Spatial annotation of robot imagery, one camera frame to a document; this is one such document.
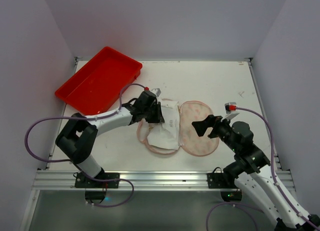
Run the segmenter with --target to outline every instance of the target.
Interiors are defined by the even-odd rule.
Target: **white cloth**
[[[150,145],[167,149],[178,150],[179,131],[180,131],[180,114],[178,109],[178,101],[160,100],[161,111],[164,123],[160,123],[151,129],[147,136]]]

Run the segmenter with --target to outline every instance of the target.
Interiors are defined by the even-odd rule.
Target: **metal bracket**
[[[209,189],[237,189],[235,183],[226,183],[222,172],[209,172],[206,174]]]
[[[103,176],[99,176],[99,179],[102,180],[113,180],[119,179],[120,173],[118,172],[105,172]],[[75,179],[74,187],[78,189],[99,189],[105,188],[107,184],[108,189],[117,189],[119,187],[118,181],[110,181],[107,183],[104,182],[95,182],[91,179],[86,178],[82,173],[78,172]]]

